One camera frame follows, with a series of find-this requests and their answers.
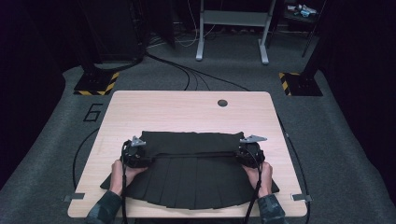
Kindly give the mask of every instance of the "table surface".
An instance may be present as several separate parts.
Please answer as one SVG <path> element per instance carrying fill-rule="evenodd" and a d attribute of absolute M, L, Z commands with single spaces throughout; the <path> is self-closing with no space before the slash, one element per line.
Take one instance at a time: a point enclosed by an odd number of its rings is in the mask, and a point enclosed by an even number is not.
<path fill-rule="evenodd" d="M 218 101 L 227 101 L 219 106 Z M 291 194 L 302 193 L 290 154 L 268 92 L 264 91 L 116 91 L 96 136 L 76 193 L 70 217 L 85 217 L 106 192 L 100 185 L 120 157 L 123 142 L 142 131 L 239 133 L 265 136 L 260 142 L 266 161 L 274 167 L 273 179 L 280 188 L 276 194 L 287 217 L 306 214 L 303 201 Z M 127 198 L 128 217 L 244 217 L 248 203 L 221 209 L 173 209 Z M 255 203 L 251 216 L 260 215 Z"/>

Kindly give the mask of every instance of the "hazard tape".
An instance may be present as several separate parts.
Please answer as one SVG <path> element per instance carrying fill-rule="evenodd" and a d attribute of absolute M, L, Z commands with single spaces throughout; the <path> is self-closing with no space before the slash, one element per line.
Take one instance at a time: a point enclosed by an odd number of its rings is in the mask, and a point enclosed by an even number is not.
<path fill-rule="evenodd" d="M 299 76 L 299 73 L 279 73 L 280 81 L 282 83 L 282 88 L 283 91 L 285 92 L 286 95 L 291 95 L 290 87 L 289 84 L 286 80 L 286 75 L 294 75 L 294 76 Z"/>
<path fill-rule="evenodd" d="M 117 77 L 119 77 L 120 73 L 116 73 L 111 78 L 107 88 L 105 91 L 75 91 L 75 95 L 109 95 L 111 90 L 113 90 L 114 85 L 116 84 Z"/>

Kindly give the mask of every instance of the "hand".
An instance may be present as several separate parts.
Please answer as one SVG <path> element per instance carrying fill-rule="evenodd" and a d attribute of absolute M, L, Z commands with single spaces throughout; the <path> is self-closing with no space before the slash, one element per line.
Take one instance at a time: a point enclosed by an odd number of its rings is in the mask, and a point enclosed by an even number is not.
<path fill-rule="evenodd" d="M 259 170 L 246 167 L 242 165 L 244 170 L 247 172 L 247 177 L 250 182 L 251 187 L 254 189 L 256 188 L 257 181 L 259 181 Z M 262 198 L 268 194 L 272 194 L 271 187 L 272 187 L 272 173 L 273 168 L 270 163 L 264 161 L 262 163 L 262 185 L 259 189 L 258 196 Z"/>
<path fill-rule="evenodd" d="M 126 167 L 125 170 L 125 175 L 126 175 L 126 186 L 130 185 L 132 181 L 134 180 L 134 177 L 145 170 L 147 170 L 148 167 L 146 168 L 131 168 L 131 167 Z M 118 194 L 121 196 L 122 194 L 122 162 L 119 160 L 114 161 L 114 163 L 111 165 L 111 181 L 110 181 L 110 189 L 114 193 Z"/>

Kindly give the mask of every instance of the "wire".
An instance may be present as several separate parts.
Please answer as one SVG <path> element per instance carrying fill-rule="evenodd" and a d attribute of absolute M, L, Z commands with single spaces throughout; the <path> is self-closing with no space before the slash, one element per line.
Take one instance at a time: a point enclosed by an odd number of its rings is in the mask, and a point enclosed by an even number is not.
<path fill-rule="evenodd" d="M 121 163 L 122 163 L 122 194 L 121 194 L 121 206 L 122 206 L 122 224 L 128 224 L 126 216 L 126 205 L 125 205 L 125 190 L 126 190 L 126 164 L 123 150 L 127 147 L 129 141 L 126 141 L 121 148 Z"/>
<path fill-rule="evenodd" d="M 99 130 L 99 128 L 93 130 L 93 132 L 91 132 L 87 137 L 85 137 L 85 139 L 81 142 L 81 144 L 78 147 L 78 150 L 76 151 L 75 154 L 75 158 L 73 159 L 73 185 L 75 190 L 77 189 L 77 182 L 76 182 L 76 160 L 77 160 L 77 156 L 79 151 L 81 150 L 82 146 L 84 145 L 84 143 L 88 140 L 88 138 L 91 137 L 91 135 L 93 135 L 94 133 L 96 133 Z"/>
<path fill-rule="evenodd" d="M 223 0 L 221 0 L 221 3 L 220 3 L 220 11 L 222 11 L 222 4 L 223 4 Z M 215 26 L 216 26 L 216 24 L 214 24 L 214 25 L 212 26 L 212 28 L 204 35 L 204 38 L 205 38 L 207 35 L 209 35 L 210 32 L 212 32 L 212 30 L 213 30 L 213 28 L 215 28 Z"/>
<path fill-rule="evenodd" d="M 198 90 L 198 78 L 197 78 L 197 76 L 196 76 L 196 74 L 194 74 L 194 73 L 192 73 L 192 75 L 195 77 L 195 91 L 197 91 Z"/>
<path fill-rule="evenodd" d="M 156 57 L 156 56 L 154 56 L 154 55 L 151 55 L 151 54 L 149 54 L 148 52 L 146 52 L 146 55 L 147 55 L 148 57 L 154 59 L 154 60 L 159 61 L 159 62 L 168 63 L 168 64 L 170 64 L 170 65 L 173 65 L 173 66 L 177 67 L 177 68 L 183 68 L 183 69 L 186 69 L 186 70 L 188 70 L 188 71 L 190 71 L 190 72 L 195 72 L 196 74 L 201 74 L 201 75 L 204 75 L 204 76 L 207 76 L 207 77 L 214 78 L 214 79 L 219 80 L 219 81 L 223 81 L 223 82 L 232 84 L 232 85 L 234 85 L 234 86 L 236 86 L 236 87 L 238 87 L 238 88 L 241 88 L 241 89 L 243 89 L 243 90 L 245 90 L 245 91 L 250 91 L 248 88 L 245 88 L 245 87 L 243 87 L 243 86 L 241 86 L 241 85 L 239 85 L 239 84 L 236 84 L 236 83 L 234 83 L 234 82 L 231 82 L 231 81 L 229 81 L 229 80 L 226 80 L 226 79 L 223 79 L 223 78 L 219 78 L 219 77 L 213 77 L 213 76 L 211 76 L 211 75 L 209 75 L 209 74 L 206 74 L 206 73 L 197 71 L 197 70 L 195 70 L 195 69 L 186 67 L 186 66 L 184 66 L 184 65 L 181 65 L 181 64 L 178 64 L 178 63 L 172 63 L 172 62 L 170 62 L 170 61 L 166 61 L 166 60 L 164 60 L 164 59 L 161 59 L 161 58 L 158 58 L 158 57 Z"/>
<path fill-rule="evenodd" d="M 290 139 L 290 137 L 289 137 L 289 134 L 288 134 L 288 133 L 286 132 L 286 130 L 285 130 L 285 126 L 283 126 L 282 120 L 280 119 L 280 117 L 279 117 L 278 114 L 276 114 L 276 116 L 277 116 L 277 119 L 279 120 L 280 127 L 282 128 L 283 133 L 284 133 L 284 134 L 286 135 L 286 137 L 288 138 L 288 141 L 289 141 L 289 143 L 290 143 L 291 149 L 293 150 L 294 155 L 295 155 L 295 157 L 296 157 L 296 160 L 297 160 L 297 162 L 298 162 L 298 165 L 299 165 L 299 167 L 300 167 L 301 175 L 302 175 L 303 181 L 304 181 L 305 195 L 309 195 L 308 185 L 306 184 L 305 173 L 304 173 L 303 166 L 301 165 L 300 158 L 298 157 L 298 154 L 297 154 L 297 151 L 296 151 L 296 149 L 295 149 L 295 147 L 294 147 L 294 144 L 291 142 L 291 139 Z M 310 216 L 311 216 L 311 202 L 306 202 L 306 210 L 307 210 L 307 211 L 306 211 L 306 222 L 305 222 L 305 223 L 307 224 L 307 223 L 309 222 L 309 218 L 310 218 Z"/>
<path fill-rule="evenodd" d="M 195 73 L 194 71 L 190 71 L 191 73 L 193 73 L 194 75 L 198 76 L 206 85 L 207 89 L 210 91 L 209 86 L 207 85 L 207 82 L 197 73 Z"/>
<path fill-rule="evenodd" d="M 189 47 L 189 46 L 193 45 L 193 44 L 195 43 L 195 41 L 197 40 L 197 36 L 198 36 L 197 25 L 196 25 L 196 23 L 195 23 L 195 19 L 194 19 L 193 15 L 192 15 L 191 6 L 190 6 L 190 0 L 188 0 L 187 3 L 189 4 L 189 11 L 190 11 L 190 15 L 191 15 L 191 18 L 192 18 L 192 22 L 194 23 L 195 38 L 194 38 L 193 40 L 191 40 L 191 43 L 190 43 L 189 45 L 183 45 L 183 44 L 181 44 L 181 42 L 178 41 L 178 39 L 177 39 L 178 43 L 179 43 L 181 46 L 183 46 L 183 47 Z"/>
<path fill-rule="evenodd" d="M 259 165 L 259 163 L 256 160 L 256 157 L 247 148 L 245 148 L 245 151 L 247 151 L 248 154 L 250 154 L 251 158 L 253 158 L 253 160 L 257 166 L 257 171 L 259 172 L 259 180 L 257 181 L 256 188 L 254 189 L 254 192 L 253 192 L 252 198 L 250 200 L 250 204 L 248 206 L 247 213 L 246 213 L 245 219 L 244 219 L 244 224 L 248 224 L 248 219 L 250 217 L 251 209 L 253 207 L 254 201 L 256 201 L 257 194 L 259 192 L 259 188 L 261 187 L 261 184 L 262 184 L 262 166 Z"/>

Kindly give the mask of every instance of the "sleeve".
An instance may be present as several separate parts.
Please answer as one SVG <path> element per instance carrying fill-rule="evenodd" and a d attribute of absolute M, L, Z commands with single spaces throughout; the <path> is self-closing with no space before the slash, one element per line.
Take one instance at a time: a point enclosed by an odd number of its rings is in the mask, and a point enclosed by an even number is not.
<path fill-rule="evenodd" d="M 116 193 L 108 190 L 91 209 L 85 218 L 85 223 L 107 224 L 113 223 L 121 206 L 121 198 Z"/>
<path fill-rule="evenodd" d="M 285 211 L 275 194 L 269 194 L 257 200 L 260 209 L 260 218 L 265 224 L 288 224 L 285 219 Z"/>

